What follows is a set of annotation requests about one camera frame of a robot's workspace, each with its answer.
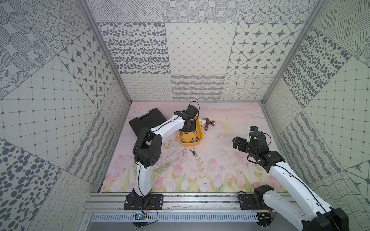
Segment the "yellow plastic storage box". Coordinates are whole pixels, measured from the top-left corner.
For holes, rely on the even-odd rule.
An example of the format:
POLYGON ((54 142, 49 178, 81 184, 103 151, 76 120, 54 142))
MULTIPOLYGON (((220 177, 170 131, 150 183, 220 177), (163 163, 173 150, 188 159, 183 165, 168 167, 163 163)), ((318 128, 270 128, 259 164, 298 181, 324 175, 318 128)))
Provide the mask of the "yellow plastic storage box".
POLYGON ((182 131, 178 131, 178 139, 182 146, 191 147, 199 145, 203 139, 202 127, 199 119, 196 121, 196 130, 185 134, 182 131))

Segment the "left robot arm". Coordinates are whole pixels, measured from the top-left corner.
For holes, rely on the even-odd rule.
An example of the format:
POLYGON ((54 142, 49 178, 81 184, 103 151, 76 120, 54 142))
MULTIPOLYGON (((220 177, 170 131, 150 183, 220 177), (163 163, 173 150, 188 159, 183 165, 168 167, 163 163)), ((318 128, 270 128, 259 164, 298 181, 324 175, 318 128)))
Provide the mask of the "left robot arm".
POLYGON ((185 110, 175 111, 168 120, 155 108, 129 122, 137 136, 133 148, 134 161, 138 167, 137 186, 133 189, 135 199, 146 202, 151 196, 152 168, 160 159, 163 141, 178 131, 194 132, 199 113, 200 106, 190 103, 185 110))

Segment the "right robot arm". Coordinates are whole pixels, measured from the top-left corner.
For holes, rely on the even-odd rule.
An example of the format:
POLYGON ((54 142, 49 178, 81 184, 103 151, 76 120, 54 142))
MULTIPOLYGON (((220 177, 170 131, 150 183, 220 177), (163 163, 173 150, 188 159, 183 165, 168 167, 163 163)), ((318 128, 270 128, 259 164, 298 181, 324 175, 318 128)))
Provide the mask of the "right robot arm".
POLYGON ((254 189, 250 197, 244 192, 237 193, 241 209, 247 208, 247 201, 255 208, 274 210, 289 221, 299 231, 347 231, 349 217, 341 208, 334 208, 309 188, 293 171, 284 157, 271 151, 266 141, 266 133, 252 126, 249 139, 235 137, 233 148, 247 153, 253 164, 261 166, 274 177, 293 197, 295 204, 284 199, 270 185, 254 189))

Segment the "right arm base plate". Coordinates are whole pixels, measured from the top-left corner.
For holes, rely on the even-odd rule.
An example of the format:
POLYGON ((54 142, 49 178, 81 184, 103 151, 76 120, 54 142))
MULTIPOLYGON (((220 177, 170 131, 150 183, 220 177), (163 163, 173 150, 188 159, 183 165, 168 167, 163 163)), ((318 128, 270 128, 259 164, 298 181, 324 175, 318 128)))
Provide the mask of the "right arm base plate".
POLYGON ((268 207, 261 195, 254 194, 245 194, 239 192, 237 194, 237 199, 240 204, 241 210, 271 210, 271 207, 268 207))

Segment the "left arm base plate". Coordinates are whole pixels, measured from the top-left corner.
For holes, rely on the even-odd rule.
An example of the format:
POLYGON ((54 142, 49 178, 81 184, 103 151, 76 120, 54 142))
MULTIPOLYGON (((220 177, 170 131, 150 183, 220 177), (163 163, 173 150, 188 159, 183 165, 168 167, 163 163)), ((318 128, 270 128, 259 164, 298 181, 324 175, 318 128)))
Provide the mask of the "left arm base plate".
POLYGON ((146 197, 138 194, 129 194, 126 196, 124 210, 162 210, 163 194, 151 194, 146 197))

